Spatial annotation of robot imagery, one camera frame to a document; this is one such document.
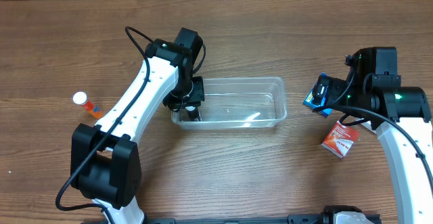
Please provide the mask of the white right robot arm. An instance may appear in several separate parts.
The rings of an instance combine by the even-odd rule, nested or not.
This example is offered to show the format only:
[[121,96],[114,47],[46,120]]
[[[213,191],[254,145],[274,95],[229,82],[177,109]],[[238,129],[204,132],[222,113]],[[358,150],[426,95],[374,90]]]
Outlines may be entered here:
[[313,111],[326,109],[369,123],[382,145],[399,223],[432,222],[432,113],[419,87],[404,87],[395,47],[368,47],[346,56],[345,80],[321,74]]

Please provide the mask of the black bottle white cap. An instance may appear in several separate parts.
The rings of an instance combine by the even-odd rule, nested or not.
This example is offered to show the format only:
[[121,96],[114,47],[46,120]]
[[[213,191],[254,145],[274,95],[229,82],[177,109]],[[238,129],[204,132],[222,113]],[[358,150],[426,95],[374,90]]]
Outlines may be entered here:
[[187,106],[186,108],[187,115],[190,121],[201,121],[199,108],[194,106]]

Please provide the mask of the clear plastic container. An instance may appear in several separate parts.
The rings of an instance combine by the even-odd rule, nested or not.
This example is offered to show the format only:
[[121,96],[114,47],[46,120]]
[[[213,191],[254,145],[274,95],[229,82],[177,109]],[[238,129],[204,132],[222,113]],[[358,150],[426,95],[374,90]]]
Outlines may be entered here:
[[186,110],[173,112],[172,122],[186,130],[274,127],[288,115],[285,82],[278,76],[204,79],[201,120]]

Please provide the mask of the blue small box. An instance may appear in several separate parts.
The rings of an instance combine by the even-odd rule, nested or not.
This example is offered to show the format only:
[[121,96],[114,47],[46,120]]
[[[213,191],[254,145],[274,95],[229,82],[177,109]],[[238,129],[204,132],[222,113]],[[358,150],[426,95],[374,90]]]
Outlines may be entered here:
[[321,73],[313,88],[305,97],[303,104],[310,109],[315,109],[326,104],[327,92],[329,91],[330,77]]

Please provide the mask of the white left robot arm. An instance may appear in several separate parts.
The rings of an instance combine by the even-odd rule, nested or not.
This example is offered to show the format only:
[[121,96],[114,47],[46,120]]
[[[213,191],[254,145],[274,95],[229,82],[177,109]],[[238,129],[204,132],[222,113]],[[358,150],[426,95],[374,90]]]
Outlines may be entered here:
[[206,46],[196,31],[182,28],[173,42],[150,40],[139,49],[140,71],[118,103],[93,126],[72,134],[70,177],[55,199],[59,210],[98,208],[107,223],[144,223],[136,193],[141,184],[138,145],[158,109],[186,109],[199,120],[203,79],[196,76]]

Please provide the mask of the orange bottle white cap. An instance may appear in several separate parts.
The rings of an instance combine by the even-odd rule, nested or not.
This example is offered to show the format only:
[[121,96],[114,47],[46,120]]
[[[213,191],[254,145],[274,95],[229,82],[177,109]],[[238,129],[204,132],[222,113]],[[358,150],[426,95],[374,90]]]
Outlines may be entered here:
[[94,118],[101,119],[103,117],[101,110],[88,98],[85,92],[76,92],[72,97],[72,101],[84,108]]

